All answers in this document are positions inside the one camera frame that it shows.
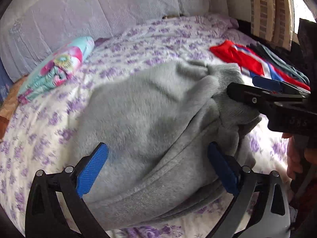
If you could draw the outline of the right hand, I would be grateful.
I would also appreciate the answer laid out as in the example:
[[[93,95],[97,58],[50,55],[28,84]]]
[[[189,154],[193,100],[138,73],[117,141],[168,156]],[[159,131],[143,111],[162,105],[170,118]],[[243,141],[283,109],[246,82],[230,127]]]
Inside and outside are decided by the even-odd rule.
[[[303,166],[301,165],[300,152],[296,149],[293,135],[290,133],[283,133],[283,139],[288,139],[287,145],[287,176],[292,180],[296,179],[297,174],[303,173]],[[305,159],[311,163],[316,164],[316,149],[306,148],[304,150]]]

